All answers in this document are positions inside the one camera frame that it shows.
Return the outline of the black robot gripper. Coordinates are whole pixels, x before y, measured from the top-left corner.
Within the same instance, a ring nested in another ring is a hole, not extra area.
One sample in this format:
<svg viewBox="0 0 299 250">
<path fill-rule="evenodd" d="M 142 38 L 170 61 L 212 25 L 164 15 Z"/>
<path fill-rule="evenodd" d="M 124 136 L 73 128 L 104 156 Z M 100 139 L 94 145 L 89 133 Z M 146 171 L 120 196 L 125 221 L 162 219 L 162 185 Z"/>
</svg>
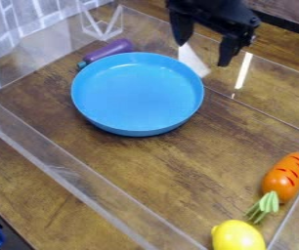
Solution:
<svg viewBox="0 0 299 250">
<path fill-rule="evenodd" d="M 226 67 L 250 41 L 260 18 L 241 0 L 165 0 L 174 41 L 182 46 L 193 35 L 194 23 L 224 35 L 217 65 Z"/>
</svg>

